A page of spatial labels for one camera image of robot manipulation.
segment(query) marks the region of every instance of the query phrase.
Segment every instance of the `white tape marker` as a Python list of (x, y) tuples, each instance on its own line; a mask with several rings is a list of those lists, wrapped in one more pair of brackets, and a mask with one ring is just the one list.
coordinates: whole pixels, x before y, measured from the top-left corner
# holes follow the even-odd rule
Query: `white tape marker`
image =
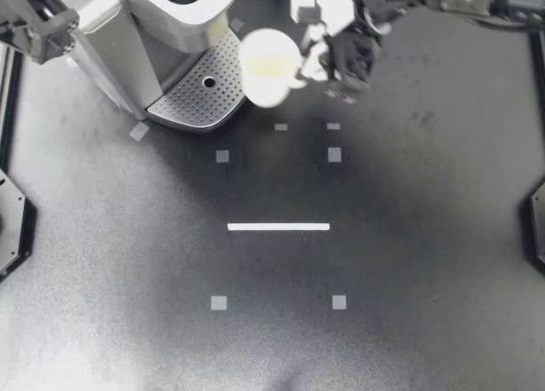
[(149, 131), (149, 129), (150, 128), (146, 124), (140, 121), (130, 132), (130, 136), (134, 140), (140, 142), (142, 141), (142, 138), (144, 138), (144, 135), (147, 134), (147, 131)]
[(260, 232), (260, 231), (320, 231), (330, 230), (329, 223), (227, 223), (231, 232)]

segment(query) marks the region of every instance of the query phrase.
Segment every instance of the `white line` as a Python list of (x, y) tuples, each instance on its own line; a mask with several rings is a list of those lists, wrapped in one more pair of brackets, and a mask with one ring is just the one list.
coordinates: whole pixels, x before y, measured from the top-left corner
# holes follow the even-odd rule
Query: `white line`
[(329, 223), (227, 223), (231, 232), (259, 231), (329, 231)]

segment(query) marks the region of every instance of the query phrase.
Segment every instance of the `drip tray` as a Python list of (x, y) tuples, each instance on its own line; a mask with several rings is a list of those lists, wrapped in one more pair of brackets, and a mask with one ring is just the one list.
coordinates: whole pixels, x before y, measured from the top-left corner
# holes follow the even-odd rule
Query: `drip tray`
[(239, 46), (237, 36), (229, 30), (171, 91), (147, 109), (150, 117), (186, 131), (207, 132), (222, 125), (245, 100)]

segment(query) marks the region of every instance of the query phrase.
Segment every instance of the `black table surface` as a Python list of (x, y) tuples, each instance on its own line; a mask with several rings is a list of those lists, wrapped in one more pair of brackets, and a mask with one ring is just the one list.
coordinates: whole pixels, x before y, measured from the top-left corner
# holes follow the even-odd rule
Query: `black table surface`
[[(232, 12), (242, 34), (298, 37), (288, 15)], [(355, 105), (311, 86), (212, 135), (150, 124), (141, 142), (83, 72), (27, 63), (10, 174), (37, 231), (0, 284), (0, 389), (545, 389), (527, 38), (417, 10), (386, 45)], [(293, 221), (331, 231), (226, 226)]]

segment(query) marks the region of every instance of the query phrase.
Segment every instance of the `square tape marker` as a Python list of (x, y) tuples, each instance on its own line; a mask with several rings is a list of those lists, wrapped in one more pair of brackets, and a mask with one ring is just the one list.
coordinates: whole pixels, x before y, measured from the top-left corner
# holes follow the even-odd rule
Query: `square tape marker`
[(210, 310), (215, 312), (227, 310), (227, 296), (212, 296), (210, 298)]
[(347, 309), (347, 297), (346, 296), (332, 296), (331, 306), (333, 310), (346, 310)]

